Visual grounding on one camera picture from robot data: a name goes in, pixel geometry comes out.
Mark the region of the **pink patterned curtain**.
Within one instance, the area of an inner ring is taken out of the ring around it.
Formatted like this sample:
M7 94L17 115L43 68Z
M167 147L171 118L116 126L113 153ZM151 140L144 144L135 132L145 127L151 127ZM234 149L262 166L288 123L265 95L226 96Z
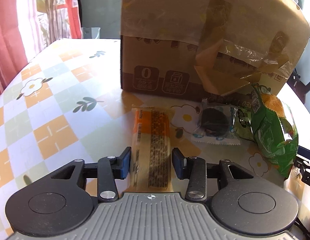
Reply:
M54 41L81 37L78 0L0 0L0 95Z

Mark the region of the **yellow cake bar packet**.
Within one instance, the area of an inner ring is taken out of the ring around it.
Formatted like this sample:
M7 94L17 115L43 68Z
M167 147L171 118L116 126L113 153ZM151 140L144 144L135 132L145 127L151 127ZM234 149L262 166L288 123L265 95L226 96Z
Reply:
M130 189L172 192L170 119L167 108L136 107L130 158Z

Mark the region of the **small green candy packet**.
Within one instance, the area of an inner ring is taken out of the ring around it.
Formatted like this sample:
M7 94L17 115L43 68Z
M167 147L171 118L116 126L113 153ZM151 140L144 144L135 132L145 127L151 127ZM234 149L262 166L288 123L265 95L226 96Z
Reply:
M239 138L254 141L253 132L250 125L251 119L252 116L250 110L242 107L237 108L234 131Z

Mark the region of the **brown cardboard box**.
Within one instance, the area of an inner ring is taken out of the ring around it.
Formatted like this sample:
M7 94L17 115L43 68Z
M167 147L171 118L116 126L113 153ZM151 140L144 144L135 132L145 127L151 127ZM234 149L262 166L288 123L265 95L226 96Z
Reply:
M278 94L310 37L294 0L122 0L123 90L248 107Z

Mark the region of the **green chip bag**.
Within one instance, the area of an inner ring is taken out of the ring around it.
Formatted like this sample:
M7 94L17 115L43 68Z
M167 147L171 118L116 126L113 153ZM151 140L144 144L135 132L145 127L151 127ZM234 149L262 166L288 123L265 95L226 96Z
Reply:
M290 108L266 86L252 85L250 126L262 155L284 177L298 152L298 131Z

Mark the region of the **blue cookie packet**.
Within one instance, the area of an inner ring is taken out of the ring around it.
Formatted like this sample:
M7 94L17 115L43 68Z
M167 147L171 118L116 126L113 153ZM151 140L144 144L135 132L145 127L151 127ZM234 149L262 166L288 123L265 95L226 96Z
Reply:
M239 145L235 134L237 107L222 103L201 101L197 127L192 132L191 141L212 145Z

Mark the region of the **floral checkered tablecloth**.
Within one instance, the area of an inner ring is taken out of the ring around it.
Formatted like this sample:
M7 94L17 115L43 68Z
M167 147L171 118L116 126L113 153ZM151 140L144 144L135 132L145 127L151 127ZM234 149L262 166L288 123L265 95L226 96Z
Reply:
M214 145L191 140L200 104L125 92L119 40L62 39L44 49L0 96L0 239L12 234L9 197L74 159L94 163L132 142L134 107L172 110L171 146L209 163L229 159L283 186L298 200L310 231L310 187L297 170L284 180L251 141Z

